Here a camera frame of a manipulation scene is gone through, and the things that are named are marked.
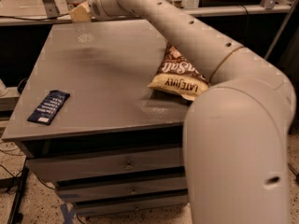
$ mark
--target water bottle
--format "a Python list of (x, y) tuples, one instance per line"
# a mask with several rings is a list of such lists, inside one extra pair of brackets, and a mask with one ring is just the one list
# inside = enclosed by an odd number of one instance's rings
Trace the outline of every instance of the water bottle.
[[(86, 0), (65, 0), (69, 11), (77, 7)], [(82, 43), (92, 42), (94, 40), (91, 21), (73, 21), (78, 41)]]

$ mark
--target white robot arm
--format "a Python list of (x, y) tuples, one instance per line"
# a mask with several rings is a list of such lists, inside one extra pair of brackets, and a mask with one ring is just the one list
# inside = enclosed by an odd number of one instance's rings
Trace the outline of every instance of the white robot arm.
[(165, 0), (89, 0), (100, 21), (148, 20), (212, 85), (191, 105), (183, 152), (194, 224), (288, 224), (291, 82), (275, 66)]

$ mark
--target floor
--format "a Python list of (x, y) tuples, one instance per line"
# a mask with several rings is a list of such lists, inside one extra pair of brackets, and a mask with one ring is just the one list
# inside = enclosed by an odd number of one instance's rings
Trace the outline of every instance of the floor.
[[(15, 148), (16, 146), (13, 143), (4, 143), (0, 140), (0, 150)], [(5, 166), (12, 175), (17, 175), (23, 166), (25, 158), (18, 149), (7, 151), (7, 153), (14, 156), (0, 151), (0, 165)], [(299, 170), (299, 127), (292, 128), (292, 133), (289, 136), (288, 157), (293, 167)], [(10, 174), (3, 167), (0, 167), (0, 178), (8, 178), (9, 176)], [(291, 172), (289, 172), (289, 177), (292, 224), (296, 224), (299, 223), (299, 185), (294, 181), (294, 175)], [(7, 193), (6, 189), (0, 189), (0, 223), (7, 223), (9, 219), (10, 208), (15, 196), (14, 191), (15, 189), (11, 189)], [(28, 176), (20, 212), (23, 214), (22, 224), (192, 224), (190, 207), (188, 205), (89, 219), (81, 217), (78, 219), (72, 213), (72, 206), (62, 202), (55, 195), (54, 190), (41, 184), (34, 174), (29, 174)]]

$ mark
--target gray table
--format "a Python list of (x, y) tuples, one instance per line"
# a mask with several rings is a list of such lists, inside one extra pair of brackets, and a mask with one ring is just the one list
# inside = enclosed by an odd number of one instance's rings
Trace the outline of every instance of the gray table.
[[(164, 38), (143, 20), (97, 22), (93, 32), (80, 44), (72, 24), (53, 26), (2, 139), (80, 216), (186, 203), (187, 102), (147, 88)], [(27, 121), (51, 90), (70, 93), (52, 124)]]
[[(164, 56), (164, 38), (147, 22), (93, 23), (80, 44), (71, 24), (54, 25), (4, 132), (5, 141), (36, 140), (181, 124), (186, 102), (147, 88)], [(27, 121), (51, 90), (70, 98), (47, 127)]]

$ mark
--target chip bag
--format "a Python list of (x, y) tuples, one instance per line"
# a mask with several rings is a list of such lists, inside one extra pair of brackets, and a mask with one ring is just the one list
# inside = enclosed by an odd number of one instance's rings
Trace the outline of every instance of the chip bag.
[(164, 59), (148, 87), (194, 101), (198, 95), (208, 89), (208, 84), (192, 64), (168, 42)]

